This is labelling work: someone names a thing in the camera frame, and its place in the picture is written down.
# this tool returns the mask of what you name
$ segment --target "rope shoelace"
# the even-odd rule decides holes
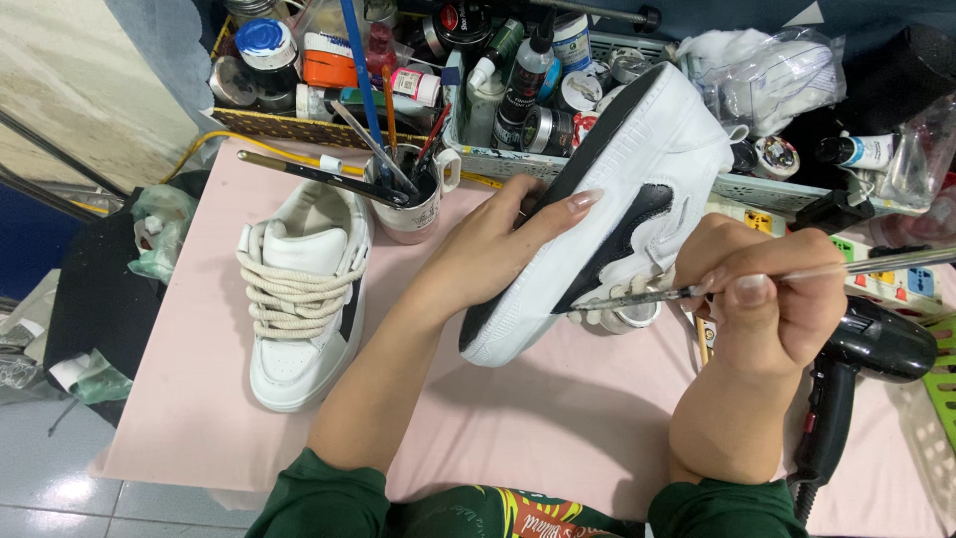
[[[236,252],[242,278],[250,285],[249,314],[256,336],[314,338],[325,330],[345,303],[352,282],[365,273],[365,258],[341,277],[322,277],[301,271],[267,267],[245,252]]]

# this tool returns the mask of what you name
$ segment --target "tiled floor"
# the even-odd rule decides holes
[[[194,487],[93,480],[87,463],[114,429],[82,405],[0,406],[0,535],[4,538],[241,538],[255,512],[229,511]]]

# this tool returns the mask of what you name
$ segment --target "pink table cover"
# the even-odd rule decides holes
[[[368,152],[325,151],[362,166]],[[271,489],[301,451],[313,412],[268,411],[249,386],[252,322],[234,250],[244,223],[269,217],[299,180],[235,158],[228,140],[163,300],[112,446],[95,475],[245,492]],[[452,225],[492,190],[463,182],[442,202],[441,230],[401,246],[377,229],[366,274],[367,341]],[[956,277],[945,275],[947,290]],[[457,352],[462,315],[442,334],[434,365],[389,473],[386,493],[409,501],[454,484],[507,485],[643,520],[667,484],[667,423],[693,380],[696,335],[680,310],[626,335],[558,322],[499,369]],[[842,462],[816,497],[816,535],[940,537],[940,521],[907,447],[900,394],[924,391],[864,380]],[[799,440],[809,385],[794,400],[787,454]],[[781,464],[779,475],[786,473]]]

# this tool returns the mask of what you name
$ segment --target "hair dryer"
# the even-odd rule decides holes
[[[830,481],[850,432],[858,373],[893,383],[923,377],[936,361],[936,340],[925,328],[861,297],[847,297],[846,314],[814,360],[810,410],[793,455],[799,484],[793,514],[807,522],[816,490]]]

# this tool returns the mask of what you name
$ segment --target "orange jar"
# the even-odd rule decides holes
[[[356,87],[359,76],[349,40],[337,35],[305,34],[302,79],[310,86]]]

